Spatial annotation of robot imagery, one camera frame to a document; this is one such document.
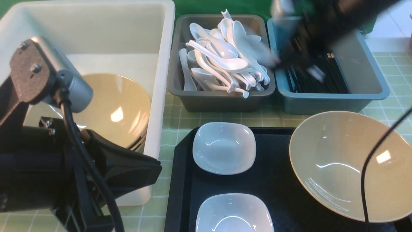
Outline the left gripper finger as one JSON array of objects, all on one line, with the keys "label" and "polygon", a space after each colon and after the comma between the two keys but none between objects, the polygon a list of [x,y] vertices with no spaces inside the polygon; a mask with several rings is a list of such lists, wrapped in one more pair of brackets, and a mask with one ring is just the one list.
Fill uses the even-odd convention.
[{"label": "left gripper finger", "polygon": [[93,130],[85,147],[117,202],[148,202],[162,170],[156,158],[116,145]]}]

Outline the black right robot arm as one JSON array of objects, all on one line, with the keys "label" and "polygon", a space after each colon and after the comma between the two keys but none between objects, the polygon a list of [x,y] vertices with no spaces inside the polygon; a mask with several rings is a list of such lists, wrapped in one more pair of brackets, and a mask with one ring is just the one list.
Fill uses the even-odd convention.
[{"label": "black right robot arm", "polygon": [[318,52],[330,48],[397,3],[397,0],[314,0],[313,11],[303,11],[303,16],[291,25],[280,22],[283,16],[274,15],[274,22],[286,29],[286,37],[278,46],[281,53],[274,59],[272,70],[310,67]]}]

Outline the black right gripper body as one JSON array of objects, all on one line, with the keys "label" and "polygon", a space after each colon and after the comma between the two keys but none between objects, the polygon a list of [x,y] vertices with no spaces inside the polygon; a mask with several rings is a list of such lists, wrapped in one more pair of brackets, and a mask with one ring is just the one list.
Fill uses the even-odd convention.
[{"label": "black right gripper body", "polygon": [[318,53],[354,30],[354,23],[337,9],[318,9],[300,19],[279,55],[277,68],[307,69]]}]

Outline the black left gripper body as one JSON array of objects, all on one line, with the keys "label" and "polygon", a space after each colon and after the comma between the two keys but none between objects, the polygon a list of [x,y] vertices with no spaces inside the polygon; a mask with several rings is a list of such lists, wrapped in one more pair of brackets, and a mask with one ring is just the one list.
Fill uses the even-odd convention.
[{"label": "black left gripper body", "polygon": [[41,118],[17,139],[1,141],[1,213],[43,209],[68,232],[114,229],[89,191],[62,119]]}]

